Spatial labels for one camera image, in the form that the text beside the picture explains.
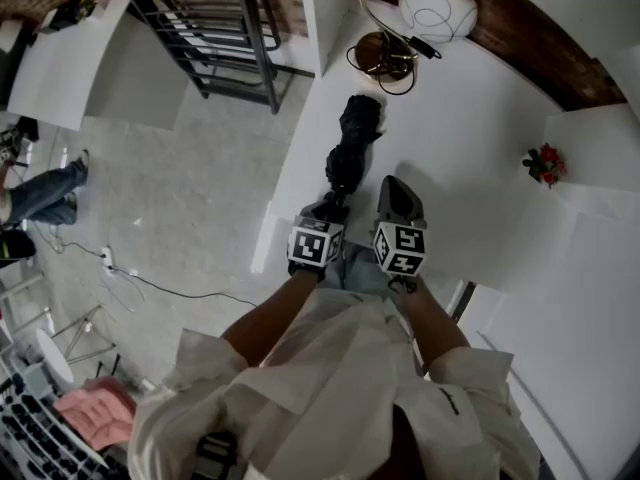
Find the person's left arm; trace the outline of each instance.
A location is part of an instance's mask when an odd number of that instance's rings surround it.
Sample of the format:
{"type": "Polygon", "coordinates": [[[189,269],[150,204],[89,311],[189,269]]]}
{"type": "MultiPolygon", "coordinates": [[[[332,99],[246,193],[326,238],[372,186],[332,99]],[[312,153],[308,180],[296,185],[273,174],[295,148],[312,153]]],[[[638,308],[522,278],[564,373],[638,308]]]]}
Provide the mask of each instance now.
{"type": "Polygon", "coordinates": [[[291,325],[317,284],[317,273],[296,271],[276,293],[224,331],[222,338],[245,358],[249,366],[259,365],[291,325]]]}

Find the shirt sleeve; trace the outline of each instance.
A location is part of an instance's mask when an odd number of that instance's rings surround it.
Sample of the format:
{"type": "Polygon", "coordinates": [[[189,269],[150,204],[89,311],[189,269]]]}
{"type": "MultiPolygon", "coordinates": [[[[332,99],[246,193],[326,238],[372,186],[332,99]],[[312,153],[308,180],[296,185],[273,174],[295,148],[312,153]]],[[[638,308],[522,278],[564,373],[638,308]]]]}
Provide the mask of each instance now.
{"type": "Polygon", "coordinates": [[[501,469],[513,480],[538,478],[540,452],[520,420],[507,375],[512,354],[460,347],[436,359],[430,378],[467,393],[480,428],[501,455],[501,469]]]}
{"type": "Polygon", "coordinates": [[[246,361],[222,338],[183,330],[174,368],[138,405],[129,441],[133,480],[178,480],[220,421],[221,393],[246,361]]]}

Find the person wearing jeans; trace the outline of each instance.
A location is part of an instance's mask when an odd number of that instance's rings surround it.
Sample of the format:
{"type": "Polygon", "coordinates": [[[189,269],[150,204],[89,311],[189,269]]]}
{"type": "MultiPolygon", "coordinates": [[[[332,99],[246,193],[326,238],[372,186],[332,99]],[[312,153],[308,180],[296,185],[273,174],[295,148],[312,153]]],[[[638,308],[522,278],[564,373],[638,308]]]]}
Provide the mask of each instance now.
{"type": "Polygon", "coordinates": [[[34,176],[15,188],[4,188],[10,162],[0,167],[0,224],[14,225],[23,219],[47,224],[74,224],[78,208],[73,190],[87,182],[89,152],[62,169],[34,176]]]}

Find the white desk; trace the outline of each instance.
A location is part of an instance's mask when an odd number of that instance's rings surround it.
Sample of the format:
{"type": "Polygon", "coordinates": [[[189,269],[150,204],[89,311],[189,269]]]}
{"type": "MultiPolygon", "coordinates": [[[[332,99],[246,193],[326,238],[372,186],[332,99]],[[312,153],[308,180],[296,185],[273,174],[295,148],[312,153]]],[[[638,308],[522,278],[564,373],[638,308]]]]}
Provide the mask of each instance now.
{"type": "Polygon", "coordinates": [[[85,115],[173,128],[187,75],[128,5],[109,0],[100,18],[38,34],[7,110],[71,130],[85,115]]]}
{"type": "Polygon", "coordinates": [[[518,226],[529,201],[536,198],[544,212],[548,197],[549,211],[557,209],[557,200],[528,178],[520,160],[527,148],[542,143],[546,118],[561,110],[466,40],[440,46],[441,60],[421,58],[409,94],[385,95],[345,60],[346,50],[374,29],[370,21],[353,18],[325,76],[314,81],[271,213],[292,220],[328,190],[325,159],[341,137],[338,119],[349,96],[369,94],[384,102],[384,135],[370,148],[370,166],[351,200],[347,239],[370,245],[382,180],[394,174],[422,198],[432,236],[428,265],[504,289],[513,268],[505,247],[522,235],[518,226]]]}

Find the white cube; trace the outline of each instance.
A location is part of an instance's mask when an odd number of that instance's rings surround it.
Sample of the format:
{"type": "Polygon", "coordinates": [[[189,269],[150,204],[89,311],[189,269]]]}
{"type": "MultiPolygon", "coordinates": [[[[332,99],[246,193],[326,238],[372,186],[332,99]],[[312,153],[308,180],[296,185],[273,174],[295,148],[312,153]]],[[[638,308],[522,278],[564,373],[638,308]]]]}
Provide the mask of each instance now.
{"type": "Polygon", "coordinates": [[[290,260],[324,267],[340,252],[344,226],[297,215],[289,234],[290,260]]]}
{"type": "Polygon", "coordinates": [[[411,226],[380,222],[373,250],[380,268],[389,274],[415,276],[427,257],[427,232],[411,226]]]}

